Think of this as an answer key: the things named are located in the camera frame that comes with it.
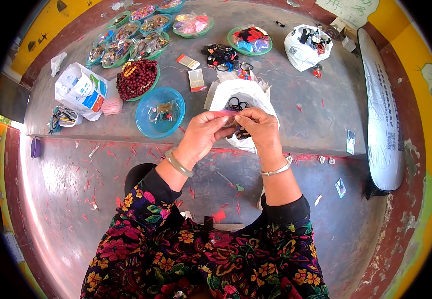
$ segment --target yellow wall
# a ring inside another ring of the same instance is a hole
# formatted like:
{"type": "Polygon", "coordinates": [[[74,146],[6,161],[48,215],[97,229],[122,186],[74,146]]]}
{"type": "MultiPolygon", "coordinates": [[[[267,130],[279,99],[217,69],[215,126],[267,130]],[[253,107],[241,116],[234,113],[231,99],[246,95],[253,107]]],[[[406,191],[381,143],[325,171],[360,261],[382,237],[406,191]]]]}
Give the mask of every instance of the yellow wall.
{"type": "MultiPolygon", "coordinates": [[[[432,176],[432,96],[428,83],[419,70],[426,63],[432,64],[432,55],[404,12],[393,0],[380,0],[379,8],[369,16],[368,21],[392,44],[407,72],[422,119],[427,157],[426,170],[432,176]]],[[[402,296],[410,286],[432,247],[432,214],[428,219],[423,240],[422,252],[402,279],[395,298],[402,296]]]]}
{"type": "Polygon", "coordinates": [[[66,25],[99,2],[101,0],[51,0],[48,2],[21,41],[11,69],[23,75],[38,54],[66,25]],[[29,50],[31,42],[34,42],[34,47],[29,50]]]}

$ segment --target jewelry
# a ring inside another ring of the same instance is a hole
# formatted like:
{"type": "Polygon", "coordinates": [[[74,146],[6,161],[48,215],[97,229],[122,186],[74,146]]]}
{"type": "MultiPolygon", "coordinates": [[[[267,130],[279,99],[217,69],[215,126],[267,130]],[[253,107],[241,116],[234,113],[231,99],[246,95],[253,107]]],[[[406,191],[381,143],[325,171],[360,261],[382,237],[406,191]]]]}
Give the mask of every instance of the jewelry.
{"type": "Polygon", "coordinates": [[[187,176],[187,177],[193,177],[194,176],[194,172],[191,170],[188,170],[187,168],[185,168],[183,165],[181,165],[180,162],[178,162],[173,154],[171,153],[172,150],[167,151],[164,155],[166,157],[166,160],[171,164],[171,166],[173,166],[177,171],[179,171],[183,176],[187,176]]]}
{"type": "Polygon", "coordinates": [[[275,174],[278,174],[279,172],[283,172],[288,170],[291,167],[291,163],[292,163],[292,157],[289,156],[286,158],[287,164],[285,166],[283,166],[282,168],[279,168],[278,170],[274,170],[271,172],[262,172],[259,171],[259,173],[261,174],[261,176],[273,176],[275,174]]]}

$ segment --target jade bangle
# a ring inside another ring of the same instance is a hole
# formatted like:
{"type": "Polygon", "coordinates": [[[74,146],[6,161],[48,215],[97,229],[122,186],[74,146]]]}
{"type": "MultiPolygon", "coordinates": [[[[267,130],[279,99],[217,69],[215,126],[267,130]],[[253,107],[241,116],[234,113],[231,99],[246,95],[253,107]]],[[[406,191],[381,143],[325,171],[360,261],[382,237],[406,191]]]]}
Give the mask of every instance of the jade bangle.
{"type": "Polygon", "coordinates": [[[167,151],[166,153],[165,153],[165,157],[166,157],[166,160],[177,170],[177,171],[179,171],[179,172],[181,172],[181,174],[183,175],[183,176],[187,176],[187,177],[193,177],[193,175],[194,175],[194,172],[193,171],[191,171],[191,170],[188,170],[188,169],[186,169],[183,165],[181,165],[181,163],[180,162],[178,162],[175,158],[174,158],[174,156],[173,156],[173,154],[171,153],[172,151],[171,150],[169,150],[169,151],[167,151]]]}

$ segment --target woman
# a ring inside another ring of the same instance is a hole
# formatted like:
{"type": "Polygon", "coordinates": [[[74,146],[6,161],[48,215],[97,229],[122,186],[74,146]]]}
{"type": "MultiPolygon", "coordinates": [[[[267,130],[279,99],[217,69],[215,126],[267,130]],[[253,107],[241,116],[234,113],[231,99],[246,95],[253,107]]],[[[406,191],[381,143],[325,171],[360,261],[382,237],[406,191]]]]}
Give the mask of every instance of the woman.
{"type": "Polygon", "coordinates": [[[222,128],[227,119],[215,111],[194,117],[158,166],[129,172],[127,196],[89,265],[81,298],[328,298],[309,204],[282,155],[274,116],[247,108],[235,117],[266,173],[263,212],[253,224],[236,233],[207,229],[184,220],[174,205],[194,165],[234,132],[222,128]]]}

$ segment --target purple bowl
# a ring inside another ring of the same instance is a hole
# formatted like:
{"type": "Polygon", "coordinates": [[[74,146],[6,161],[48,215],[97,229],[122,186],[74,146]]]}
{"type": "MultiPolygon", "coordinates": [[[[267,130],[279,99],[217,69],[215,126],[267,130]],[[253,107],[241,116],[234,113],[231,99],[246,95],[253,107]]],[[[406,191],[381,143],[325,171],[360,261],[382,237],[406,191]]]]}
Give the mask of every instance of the purple bowl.
{"type": "Polygon", "coordinates": [[[40,150],[41,150],[40,140],[38,140],[36,137],[33,137],[32,147],[30,149],[30,155],[32,156],[32,159],[40,157],[40,150]]]}

